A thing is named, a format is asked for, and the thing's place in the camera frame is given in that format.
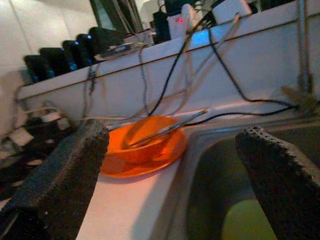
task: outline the textured black pad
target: textured black pad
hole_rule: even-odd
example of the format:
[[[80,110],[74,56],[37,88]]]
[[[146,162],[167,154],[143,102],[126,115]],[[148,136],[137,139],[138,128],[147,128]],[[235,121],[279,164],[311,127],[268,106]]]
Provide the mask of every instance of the textured black pad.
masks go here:
[[[74,240],[108,144],[109,131],[95,120],[87,121],[64,139],[2,209],[2,220],[18,210],[19,218],[22,215],[25,221],[5,239],[31,239],[31,229],[38,229],[44,231],[45,237],[32,239]]]
[[[235,142],[277,238],[319,240],[320,170],[296,146],[258,127],[247,128]]]

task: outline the sink basin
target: sink basin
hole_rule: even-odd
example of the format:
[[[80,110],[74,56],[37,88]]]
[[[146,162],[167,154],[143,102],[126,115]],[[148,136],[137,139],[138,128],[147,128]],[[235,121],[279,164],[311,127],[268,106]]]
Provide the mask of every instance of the sink basin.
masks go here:
[[[265,129],[275,137],[296,145],[320,167],[318,153],[320,149],[320,127],[318,125],[305,125],[289,129],[288,126],[278,127],[278,129],[265,127]],[[243,229],[237,229],[233,226],[235,236],[237,236],[236,231],[240,232],[237,238],[232,239],[276,239],[255,200],[256,196],[247,171],[237,156],[234,138],[237,132],[239,131],[234,131],[231,133],[232,135],[211,145],[199,158],[186,207],[185,227],[189,240],[229,240],[230,238],[224,234],[226,229],[230,227],[226,226],[225,222],[235,224],[234,220],[226,221],[226,216],[232,218],[231,215],[241,215],[239,218],[248,222],[248,225],[244,226],[246,231],[257,229],[260,224],[259,221],[264,221],[259,227],[260,232],[255,232],[255,236],[252,235],[252,238],[249,238],[248,235],[241,237],[241,234],[246,233],[241,232]],[[252,204],[252,207],[250,205],[238,207],[239,204],[246,203],[246,201],[249,201],[248,203]],[[260,211],[256,216],[257,219],[254,219],[255,213],[252,213],[254,208],[256,208],[255,213]]]

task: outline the orange bowl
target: orange bowl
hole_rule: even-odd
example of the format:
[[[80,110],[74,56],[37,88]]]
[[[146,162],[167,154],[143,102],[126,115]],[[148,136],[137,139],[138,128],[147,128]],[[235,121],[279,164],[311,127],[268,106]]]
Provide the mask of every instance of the orange bowl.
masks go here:
[[[105,163],[108,163],[108,159],[113,162],[117,160],[131,164],[141,164],[152,160],[161,153],[171,136],[170,133],[144,146],[129,148],[128,145],[175,123],[177,120],[171,117],[150,116],[111,131]]]

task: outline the orange saucer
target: orange saucer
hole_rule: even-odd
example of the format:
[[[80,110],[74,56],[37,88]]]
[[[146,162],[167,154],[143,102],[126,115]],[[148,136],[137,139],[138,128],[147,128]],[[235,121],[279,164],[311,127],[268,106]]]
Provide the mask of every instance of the orange saucer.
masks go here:
[[[178,160],[184,153],[186,146],[186,137],[183,132],[178,129],[171,134],[162,152],[151,161],[134,164],[105,155],[100,172],[112,178],[131,178],[153,173]]]

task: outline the stainless steel sink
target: stainless steel sink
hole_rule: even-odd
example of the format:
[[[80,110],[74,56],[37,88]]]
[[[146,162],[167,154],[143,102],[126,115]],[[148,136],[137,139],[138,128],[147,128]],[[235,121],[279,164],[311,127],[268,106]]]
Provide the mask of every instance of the stainless steel sink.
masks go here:
[[[320,166],[319,126],[275,130],[271,134],[296,145]],[[202,154],[194,174],[186,213],[188,238],[222,239],[223,223],[230,208],[255,198],[247,171],[237,156],[234,136],[218,141]]]
[[[150,240],[221,240],[229,209],[243,200],[256,199],[235,150],[234,137],[246,127],[264,127],[295,144],[320,167],[319,117],[229,119],[228,127],[223,124],[187,129],[189,146]]]

